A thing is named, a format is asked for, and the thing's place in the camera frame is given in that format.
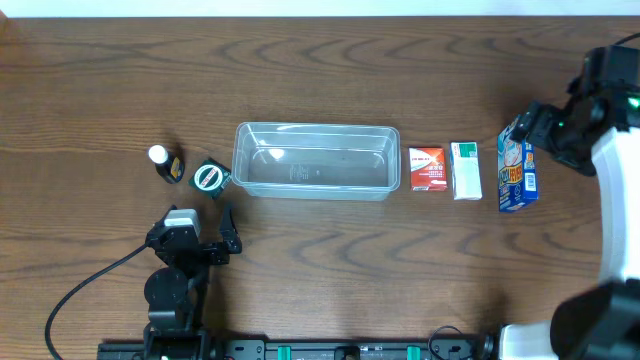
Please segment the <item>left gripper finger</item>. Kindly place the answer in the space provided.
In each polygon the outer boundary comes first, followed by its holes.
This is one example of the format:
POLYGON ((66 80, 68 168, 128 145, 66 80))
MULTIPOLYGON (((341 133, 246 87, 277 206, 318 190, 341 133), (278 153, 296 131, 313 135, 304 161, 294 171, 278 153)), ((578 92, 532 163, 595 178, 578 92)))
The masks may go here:
POLYGON ((152 228, 149 230, 150 239, 158 239, 162 236, 162 234, 165 232, 165 224, 164 224, 165 219, 167 218, 167 216, 171 211, 176 209, 177 209, 176 205, 171 205, 167 209, 166 213, 161 217, 161 219, 152 225, 152 228))
POLYGON ((225 244, 239 243, 239 234, 233 220, 232 205, 230 203, 226 204, 224 207, 219 226, 219 233, 225 244))

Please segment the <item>blue cooling patch box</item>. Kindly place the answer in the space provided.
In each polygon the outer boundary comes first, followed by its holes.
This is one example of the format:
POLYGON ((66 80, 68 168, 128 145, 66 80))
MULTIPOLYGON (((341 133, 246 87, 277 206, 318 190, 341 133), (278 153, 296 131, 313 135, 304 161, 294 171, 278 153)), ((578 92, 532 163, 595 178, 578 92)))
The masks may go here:
POLYGON ((518 117, 497 138, 499 211, 513 213, 539 198, 535 151, 531 144, 511 138, 518 117))

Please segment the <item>white green medicine box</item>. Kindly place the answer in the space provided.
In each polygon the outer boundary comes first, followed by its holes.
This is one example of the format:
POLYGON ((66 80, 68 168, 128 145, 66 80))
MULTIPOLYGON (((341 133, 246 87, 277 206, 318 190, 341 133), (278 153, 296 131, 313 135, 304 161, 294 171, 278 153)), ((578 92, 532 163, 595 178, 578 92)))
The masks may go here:
POLYGON ((483 197, 478 147, 476 142, 452 142, 450 161, 455 200, 480 200, 483 197))

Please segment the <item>red medicine box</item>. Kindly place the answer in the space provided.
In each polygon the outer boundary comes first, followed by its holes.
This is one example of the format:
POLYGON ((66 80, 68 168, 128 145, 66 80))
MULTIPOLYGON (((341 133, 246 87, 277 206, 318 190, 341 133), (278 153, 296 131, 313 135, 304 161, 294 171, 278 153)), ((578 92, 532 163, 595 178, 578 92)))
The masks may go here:
POLYGON ((445 152, 441 147, 410 147, 412 191, 438 192, 448 188, 445 152))

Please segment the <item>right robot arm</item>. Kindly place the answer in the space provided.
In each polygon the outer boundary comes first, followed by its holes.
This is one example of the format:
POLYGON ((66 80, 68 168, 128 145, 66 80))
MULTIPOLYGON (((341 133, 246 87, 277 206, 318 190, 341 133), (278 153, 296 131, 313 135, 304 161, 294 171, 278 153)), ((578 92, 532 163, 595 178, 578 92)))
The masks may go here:
POLYGON ((498 137, 499 179, 538 148, 598 179, 602 257, 596 287, 549 321, 511 324, 500 359, 636 359, 639 356, 639 52, 623 41, 590 50, 558 108, 533 101, 498 137))

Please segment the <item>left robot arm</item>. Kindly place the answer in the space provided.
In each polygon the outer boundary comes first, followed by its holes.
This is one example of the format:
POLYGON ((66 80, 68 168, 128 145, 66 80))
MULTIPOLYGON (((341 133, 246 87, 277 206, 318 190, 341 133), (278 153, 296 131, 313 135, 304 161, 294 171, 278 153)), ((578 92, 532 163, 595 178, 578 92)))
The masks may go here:
POLYGON ((146 235, 146 245, 165 266, 144 286, 149 324, 144 331, 144 359, 222 359, 222 346, 204 328, 203 313, 210 268, 226 265, 242 252, 242 242, 226 205, 217 242, 199 241, 201 225, 194 209, 171 206, 146 235))

